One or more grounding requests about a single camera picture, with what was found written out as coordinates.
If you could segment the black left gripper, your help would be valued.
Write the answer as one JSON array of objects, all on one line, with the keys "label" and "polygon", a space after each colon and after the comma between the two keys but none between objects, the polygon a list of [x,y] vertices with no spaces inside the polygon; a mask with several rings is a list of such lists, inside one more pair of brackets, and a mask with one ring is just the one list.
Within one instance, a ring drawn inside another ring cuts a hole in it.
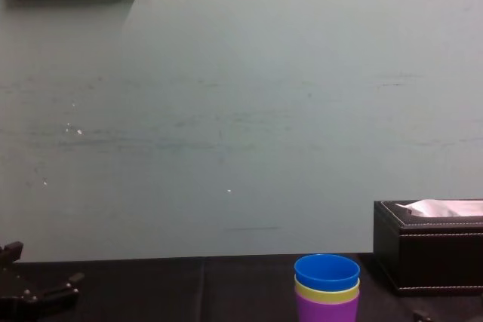
[{"label": "black left gripper", "polygon": [[37,321],[74,309],[85,275],[79,272],[39,293],[25,295],[27,282],[12,269],[22,252],[19,241],[1,247],[1,321]]}]

